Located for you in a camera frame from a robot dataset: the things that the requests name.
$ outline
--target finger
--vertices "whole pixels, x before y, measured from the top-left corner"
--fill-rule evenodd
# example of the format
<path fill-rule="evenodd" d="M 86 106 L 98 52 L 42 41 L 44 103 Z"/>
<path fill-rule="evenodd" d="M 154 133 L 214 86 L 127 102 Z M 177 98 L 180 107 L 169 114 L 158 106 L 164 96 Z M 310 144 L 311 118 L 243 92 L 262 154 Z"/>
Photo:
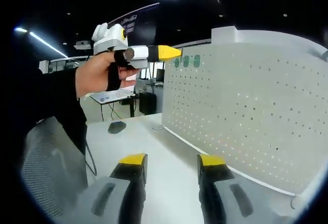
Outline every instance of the finger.
<path fill-rule="evenodd" d="M 136 80 L 122 80 L 121 85 L 119 86 L 120 88 L 123 87 L 130 87 L 136 85 L 137 81 Z"/>
<path fill-rule="evenodd" d="M 114 52 L 103 52 L 103 53 L 99 54 L 98 56 L 101 57 L 104 60 L 104 62 L 106 64 L 108 64 L 108 66 L 110 63 L 115 62 Z"/>
<path fill-rule="evenodd" d="M 140 72 L 140 69 L 129 69 L 129 70 L 122 70 L 119 73 L 120 79 L 125 79 L 126 77 L 135 75 Z"/>

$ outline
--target banner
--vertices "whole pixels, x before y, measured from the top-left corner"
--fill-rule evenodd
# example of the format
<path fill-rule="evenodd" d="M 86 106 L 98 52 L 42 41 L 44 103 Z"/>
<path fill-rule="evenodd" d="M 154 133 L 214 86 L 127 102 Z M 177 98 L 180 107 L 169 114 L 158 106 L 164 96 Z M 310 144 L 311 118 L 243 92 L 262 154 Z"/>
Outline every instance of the banner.
<path fill-rule="evenodd" d="M 154 45 L 159 3 L 129 12 L 108 23 L 108 28 L 121 24 L 128 35 L 129 46 Z"/>

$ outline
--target pegboard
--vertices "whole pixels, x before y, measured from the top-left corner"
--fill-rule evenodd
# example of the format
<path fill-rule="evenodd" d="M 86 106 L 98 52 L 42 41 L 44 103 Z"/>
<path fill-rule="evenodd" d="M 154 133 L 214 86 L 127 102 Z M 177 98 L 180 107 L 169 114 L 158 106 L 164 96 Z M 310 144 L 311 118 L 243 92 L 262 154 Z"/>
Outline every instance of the pegboard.
<path fill-rule="evenodd" d="M 328 156 L 328 64 L 309 54 L 188 47 L 164 87 L 164 126 L 272 187 L 302 193 Z"/>

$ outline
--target green dot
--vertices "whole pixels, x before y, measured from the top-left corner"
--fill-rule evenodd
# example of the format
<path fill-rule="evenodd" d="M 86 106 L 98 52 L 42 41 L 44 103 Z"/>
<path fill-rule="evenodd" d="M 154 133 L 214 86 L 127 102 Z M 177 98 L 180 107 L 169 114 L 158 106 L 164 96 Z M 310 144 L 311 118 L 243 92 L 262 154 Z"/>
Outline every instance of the green dot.
<path fill-rule="evenodd" d="M 200 55 L 195 55 L 194 56 L 194 67 L 198 68 L 200 65 Z"/>
<path fill-rule="evenodd" d="M 186 68 L 189 65 L 189 56 L 184 56 L 183 58 L 183 66 Z"/>
<path fill-rule="evenodd" d="M 176 58 L 174 61 L 174 66 L 177 68 L 177 67 L 179 67 L 179 64 L 180 64 L 180 61 L 178 58 Z"/>

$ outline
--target floor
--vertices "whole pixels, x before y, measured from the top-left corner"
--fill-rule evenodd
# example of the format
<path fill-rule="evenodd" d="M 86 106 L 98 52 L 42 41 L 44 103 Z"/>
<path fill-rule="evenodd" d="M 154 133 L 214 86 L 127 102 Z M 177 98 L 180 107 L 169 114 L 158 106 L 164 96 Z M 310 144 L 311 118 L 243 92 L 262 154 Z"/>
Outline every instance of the floor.
<path fill-rule="evenodd" d="M 87 124 L 97 123 L 102 121 L 101 117 L 101 108 L 100 105 L 94 101 L 91 97 L 84 97 L 80 100 L 81 107 L 87 117 Z M 117 113 L 119 117 L 122 119 L 130 117 L 130 106 L 129 105 L 121 105 L 119 102 L 111 103 L 110 106 L 113 107 L 114 111 Z M 102 115 L 104 116 L 104 120 L 120 120 L 120 118 L 112 112 L 112 109 L 109 105 L 102 106 Z M 142 116 L 143 113 L 139 112 L 139 100 L 137 100 L 136 109 L 134 112 L 134 116 Z"/>

